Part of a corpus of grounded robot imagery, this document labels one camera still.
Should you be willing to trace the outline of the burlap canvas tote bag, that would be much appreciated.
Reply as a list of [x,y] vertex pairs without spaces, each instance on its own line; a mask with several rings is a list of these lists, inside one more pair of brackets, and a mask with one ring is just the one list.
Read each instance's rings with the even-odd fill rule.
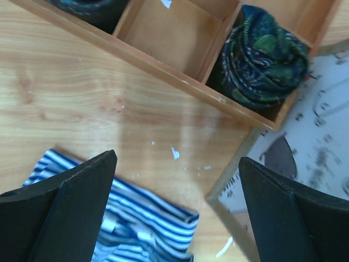
[[348,199],[348,41],[324,46],[278,131],[253,129],[207,195],[248,261],[259,261],[238,162],[250,157],[278,174]]

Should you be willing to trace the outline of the wooden compartment tray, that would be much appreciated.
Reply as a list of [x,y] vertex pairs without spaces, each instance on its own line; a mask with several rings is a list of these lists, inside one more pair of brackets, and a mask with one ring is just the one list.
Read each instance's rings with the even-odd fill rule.
[[272,109],[253,112],[206,86],[225,39],[242,8],[271,13],[295,34],[314,57],[344,1],[130,1],[113,33],[64,12],[48,1],[17,5],[154,77],[247,124],[269,130],[281,127],[295,97]]

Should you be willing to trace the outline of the rolled dark sock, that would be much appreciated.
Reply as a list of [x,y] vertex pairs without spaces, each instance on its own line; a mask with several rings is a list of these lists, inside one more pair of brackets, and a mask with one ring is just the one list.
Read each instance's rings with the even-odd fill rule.
[[112,34],[128,0],[48,0],[60,10]]
[[207,86],[240,105],[279,105],[305,80],[306,46],[266,10],[243,5],[207,80]]

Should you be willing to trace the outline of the rolled dark sock front right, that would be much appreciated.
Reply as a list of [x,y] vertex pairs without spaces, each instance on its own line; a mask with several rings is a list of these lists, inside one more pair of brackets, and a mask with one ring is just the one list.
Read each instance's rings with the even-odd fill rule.
[[243,5],[207,80],[207,86],[240,105],[279,105],[305,80],[306,46],[266,10]]

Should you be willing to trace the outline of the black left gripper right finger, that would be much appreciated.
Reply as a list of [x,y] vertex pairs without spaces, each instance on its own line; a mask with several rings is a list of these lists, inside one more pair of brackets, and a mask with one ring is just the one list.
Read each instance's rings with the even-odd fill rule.
[[348,201],[283,177],[249,157],[238,164],[261,261],[348,261]]

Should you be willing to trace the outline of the rolled dark sock front middle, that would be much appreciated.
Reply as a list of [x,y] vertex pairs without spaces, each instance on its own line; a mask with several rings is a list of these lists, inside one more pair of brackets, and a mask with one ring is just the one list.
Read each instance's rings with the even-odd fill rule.
[[128,0],[48,0],[60,10],[112,34]]

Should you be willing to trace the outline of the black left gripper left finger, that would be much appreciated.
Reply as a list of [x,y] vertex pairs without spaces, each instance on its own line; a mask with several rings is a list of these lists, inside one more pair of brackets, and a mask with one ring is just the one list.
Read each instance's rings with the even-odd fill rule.
[[1,261],[91,261],[117,156],[1,194]]

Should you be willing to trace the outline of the blue white striped cloth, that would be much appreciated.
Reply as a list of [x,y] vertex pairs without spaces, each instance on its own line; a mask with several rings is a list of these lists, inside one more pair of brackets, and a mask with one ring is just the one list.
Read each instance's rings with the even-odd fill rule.
[[92,261],[193,261],[199,213],[115,177]]

